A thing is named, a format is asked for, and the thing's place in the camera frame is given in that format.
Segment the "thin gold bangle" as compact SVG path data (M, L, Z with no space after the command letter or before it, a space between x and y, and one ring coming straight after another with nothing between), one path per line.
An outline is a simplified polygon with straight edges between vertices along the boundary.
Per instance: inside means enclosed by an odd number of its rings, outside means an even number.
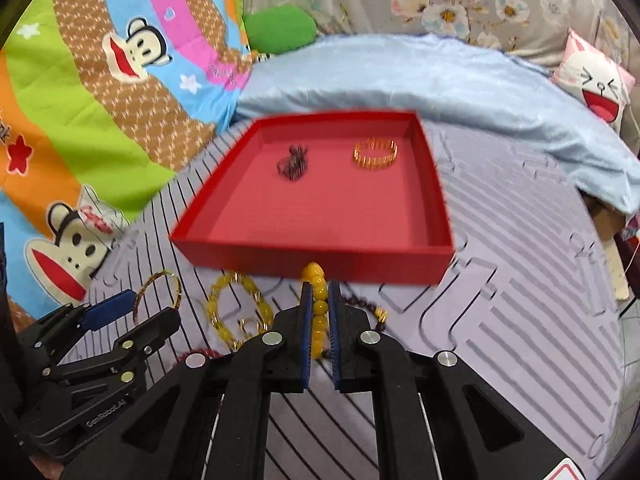
M176 272L163 269L151 274L134 293L132 304L132 320L139 325L142 321L142 311L147 316L151 314L151 300L155 299L157 310L171 308L179 310L183 300L183 287Z

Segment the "gold chain bangle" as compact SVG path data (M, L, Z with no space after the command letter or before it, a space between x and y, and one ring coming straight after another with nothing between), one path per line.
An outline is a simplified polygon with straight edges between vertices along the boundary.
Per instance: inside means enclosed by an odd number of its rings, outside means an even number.
M398 143L392 139L371 138L355 144L352 161L365 170L386 169L396 162Z

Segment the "red tray box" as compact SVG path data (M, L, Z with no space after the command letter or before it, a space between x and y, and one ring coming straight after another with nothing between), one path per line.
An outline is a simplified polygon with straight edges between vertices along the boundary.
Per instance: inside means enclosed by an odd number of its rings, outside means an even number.
M365 170L358 142L398 143L393 166ZM171 232L194 264L298 278L435 285L454 256L444 192L420 119L398 110L265 117L205 180Z

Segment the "colourful cartoon monkey blanket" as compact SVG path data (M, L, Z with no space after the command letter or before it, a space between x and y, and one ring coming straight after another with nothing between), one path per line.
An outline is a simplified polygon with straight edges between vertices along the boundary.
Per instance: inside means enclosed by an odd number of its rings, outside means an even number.
M235 0L1 0L1 219L27 326L79 304L151 198L228 128Z

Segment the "light blue duvet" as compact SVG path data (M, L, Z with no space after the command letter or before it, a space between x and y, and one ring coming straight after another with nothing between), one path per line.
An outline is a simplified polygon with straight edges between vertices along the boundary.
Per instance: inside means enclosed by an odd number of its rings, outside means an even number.
M414 110L519 140L555 158L580 190L624 214L639 209L639 162L612 128L542 67L451 38L324 37L256 64L234 117L352 108Z

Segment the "green plush pillow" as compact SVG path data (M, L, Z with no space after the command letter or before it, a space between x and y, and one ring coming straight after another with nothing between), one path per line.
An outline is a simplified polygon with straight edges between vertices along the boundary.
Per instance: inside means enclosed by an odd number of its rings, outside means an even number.
M261 54L283 54L307 47L317 38L317 25L291 3L243 16L248 43Z

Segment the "pink cartoon face cushion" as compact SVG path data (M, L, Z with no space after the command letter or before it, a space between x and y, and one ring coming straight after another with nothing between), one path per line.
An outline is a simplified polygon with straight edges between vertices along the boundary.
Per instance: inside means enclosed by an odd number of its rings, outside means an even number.
M636 78L573 29L551 80L620 133Z

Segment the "grey floral bedsheet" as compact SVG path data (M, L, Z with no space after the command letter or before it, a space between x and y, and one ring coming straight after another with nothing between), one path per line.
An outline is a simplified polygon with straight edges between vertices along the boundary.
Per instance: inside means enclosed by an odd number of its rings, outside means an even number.
M613 0L243 0L246 13L282 4L304 10L321 35L454 37L553 68L577 32L629 73L639 73L639 41Z

